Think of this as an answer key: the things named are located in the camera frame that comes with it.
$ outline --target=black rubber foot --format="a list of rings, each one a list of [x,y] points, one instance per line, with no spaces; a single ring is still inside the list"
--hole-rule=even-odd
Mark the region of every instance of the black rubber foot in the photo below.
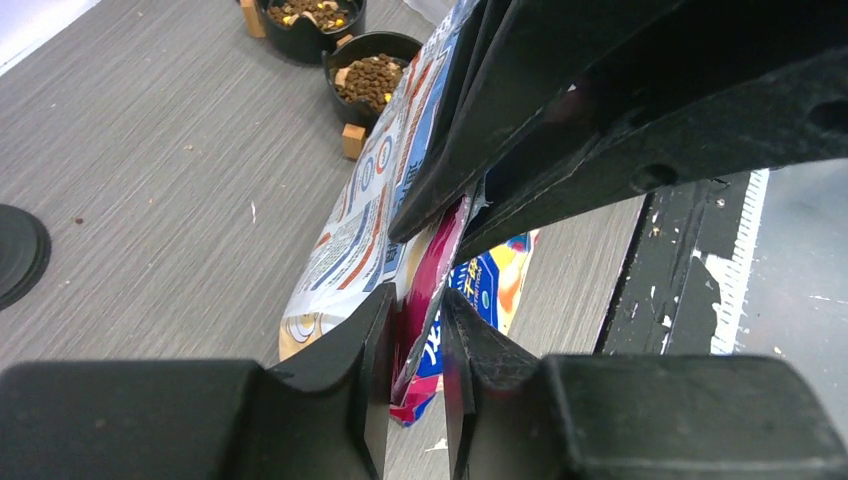
[[[50,261],[50,234],[29,213],[0,205],[0,310],[24,297]]]

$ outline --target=wood grain floor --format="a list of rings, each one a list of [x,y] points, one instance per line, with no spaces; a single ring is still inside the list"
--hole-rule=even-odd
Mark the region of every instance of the wood grain floor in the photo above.
[[[400,0],[369,10],[369,30],[432,30]],[[54,239],[45,278],[0,312],[0,368],[276,360],[283,308],[352,165],[320,69],[249,38],[240,15],[230,1],[103,0],[0,77],[0,203]],[[519,343],[592,347],[638,205],[543,230]],[[426,451],[445,436],[442,408],[393,426],[388,478],[447,478],[446,452]]]

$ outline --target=black plastic bracket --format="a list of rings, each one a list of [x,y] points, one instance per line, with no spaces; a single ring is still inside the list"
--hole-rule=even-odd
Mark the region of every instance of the black plastic bracket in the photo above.
[[[442,314],[454,480],[848,477],[827,414],[779,360],[539,360],[457,292]]]
[[[381,478],[395,287],[268,369],[46,362],[0,377],[6,479]]]
[[[484,175],[459,262],[660,187],[843,158],[846,15],[832,0],[513,1],[390,237]]]

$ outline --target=black metal edge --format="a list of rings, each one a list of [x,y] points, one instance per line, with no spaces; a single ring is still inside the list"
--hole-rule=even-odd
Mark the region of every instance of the black metal edge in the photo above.
[[[645,197],[595,353],[710,353],[721,296],[704,255],[732,258],[749,178],[741,173]]]

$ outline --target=wooden block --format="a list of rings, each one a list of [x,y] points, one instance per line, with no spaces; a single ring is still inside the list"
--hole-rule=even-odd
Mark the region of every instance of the wooden block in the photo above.
[[[342,151],[345,157],[358,160],[365,146],[365,129],[356,125],[347,124],[342,132]]]
[[[336,72],[336,77],[333,79],[333,82],[336,84],[337,87],[344,88],[345,83],[347,82],[348,73],[350,73],[350,68],[348,67],[340,68]]]
[[[259,19],[259,7],[256,6],[256,0],[240,0],[240,3],[248,35],[253,38],[264,38],[265,27]]]
[[[344,37],[336,40],[336,48],[341,47],[342,45],[344,45],[345,43],[347,43],[351,40],[353,40],[353,35],[351,35],[351,34],[345,35]]]

